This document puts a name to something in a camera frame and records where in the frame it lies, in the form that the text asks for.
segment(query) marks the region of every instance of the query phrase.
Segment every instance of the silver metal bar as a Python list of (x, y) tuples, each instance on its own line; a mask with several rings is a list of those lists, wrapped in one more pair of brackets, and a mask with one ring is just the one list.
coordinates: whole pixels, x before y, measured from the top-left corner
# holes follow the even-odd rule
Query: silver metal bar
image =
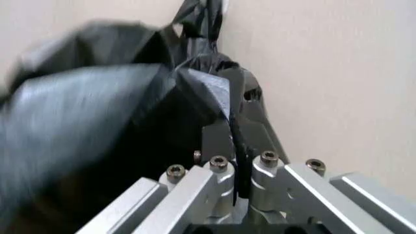
[(275, 210), (286, 212), (289, 223), (320, 221), (332, 233), (391, 233), (303, 164), (280, 167), (263, 182), (275, 194)]
[(334, 177), (330, 183), (394, 233), (416, 233), (416, 207), (358, 173)]
[(140, 178), (77, 234), (130, 233), (168, 194), (165, 185)]
[(194, 166), (134, 230), (134, 234), (182, 233), (191, 223), (203, 223), (220, 193), (217, 176)]

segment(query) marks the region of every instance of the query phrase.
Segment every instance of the white wall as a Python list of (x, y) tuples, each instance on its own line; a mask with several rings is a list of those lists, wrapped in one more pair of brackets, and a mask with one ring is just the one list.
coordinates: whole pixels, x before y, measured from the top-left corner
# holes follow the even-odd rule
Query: white wall
[[(181, 2), (0, 0), (0, 74), (89, 19), (161, 26)], [(416, 200), (416, 1), (230, 0), (219, 49), (257, 76), (293, 162), (320, 158)]]

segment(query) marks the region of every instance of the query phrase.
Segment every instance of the black plastic bag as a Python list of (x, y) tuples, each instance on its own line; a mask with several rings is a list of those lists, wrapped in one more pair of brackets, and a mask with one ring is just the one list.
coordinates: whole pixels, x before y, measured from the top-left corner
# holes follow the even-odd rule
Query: black plastic bag
[(163, 29), (94, 22), (26, 54), (1, 103), (0, 231), (73, 233), (140, 177), (193, 165), (201, 129), (239, 108), (227, 72), (261, 94), (217, 52), (221, 21), (220, 0), (185, 0)]

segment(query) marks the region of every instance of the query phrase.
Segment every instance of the hex socket screw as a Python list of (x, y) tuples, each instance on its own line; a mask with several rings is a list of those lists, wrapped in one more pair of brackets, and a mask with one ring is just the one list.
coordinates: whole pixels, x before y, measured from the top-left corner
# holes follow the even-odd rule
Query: hex socket screw
[(260, 162), (269, 168), (273, 168), (277, 166), (279, 161), (279, 157), (273, 151), (263, 151), (262, 155), (260, 156)]
[(201, 162), (201, 151), (200, 150), (195, 150), (193, 152), (193, 162), (195, 164), (199, 164)]
[(319, 159), (311, 158), (306, 161), (307, 167), (318, 173), (320, 176), (324, 176), (326, 171), (325, 163)]
[(185, 167), (180, 164), (173, 164), (166, 169), (168, 181), (177, 184), (185, 176)]
[(227, 170), (228, 160), (224, 156), (214, 156), (209, 160), (209, 168), (215, 173), (225, 172)]

